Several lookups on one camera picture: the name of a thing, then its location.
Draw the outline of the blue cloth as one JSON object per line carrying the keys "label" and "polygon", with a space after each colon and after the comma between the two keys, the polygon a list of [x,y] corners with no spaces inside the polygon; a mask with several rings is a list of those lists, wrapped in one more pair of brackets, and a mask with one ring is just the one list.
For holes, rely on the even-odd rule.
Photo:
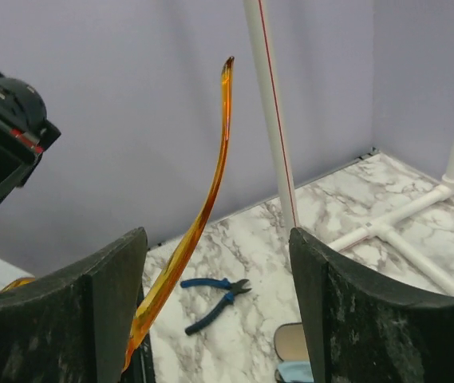
{"label": "blue cloth", "polygon": [[314,383],[311,365],[308,361],[283,361],[276,369],[281,382]]}

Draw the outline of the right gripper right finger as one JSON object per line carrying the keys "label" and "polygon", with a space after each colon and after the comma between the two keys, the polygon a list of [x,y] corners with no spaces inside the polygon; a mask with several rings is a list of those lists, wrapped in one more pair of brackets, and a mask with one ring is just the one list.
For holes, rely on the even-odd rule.
{"label": "right gripper right finger", "polygon": [[454,382],[454,297],[387,277],[301,228],[290,262],[317,382]]}

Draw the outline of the black cylinder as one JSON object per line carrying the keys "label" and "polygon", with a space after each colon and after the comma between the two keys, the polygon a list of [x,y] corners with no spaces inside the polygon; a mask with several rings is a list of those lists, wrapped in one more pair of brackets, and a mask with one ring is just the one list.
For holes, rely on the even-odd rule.
{"label": "black cylinder", "polygon": [[[274,351],[279,359],[279,363],[283,361],[310,362],[301,322],[287,323],[277,328],[274,332]],[[281,382],[278,380],[277,374],[275,370],[274,378],[277,382]]]}

